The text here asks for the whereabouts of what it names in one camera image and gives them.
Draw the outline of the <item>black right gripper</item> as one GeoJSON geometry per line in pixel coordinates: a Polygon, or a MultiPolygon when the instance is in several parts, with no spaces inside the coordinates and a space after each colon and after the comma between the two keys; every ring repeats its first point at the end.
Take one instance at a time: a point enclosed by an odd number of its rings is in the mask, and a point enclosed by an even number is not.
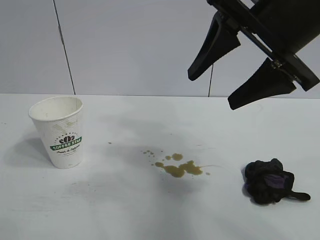
{"type": "MultiPolygon", "coordinates": [[[[269,47],[265,53],[290,73],[304,91],[317,85],[319,78],[296,53],[320,34],[318,0],[259,0],[248,8],[240,0],[209,0],[208,4],[232,19],[249,38],[252,34],[269,47]]],[[[217,60],[241,45],[226,19],[214,16],[206,38],[187,70],[195,81],[217,60]]],[[[236,110],[255,101],[290,94],[296,86],[282,70],[266,58],[257,71],[228,98],[236,110]]]]}

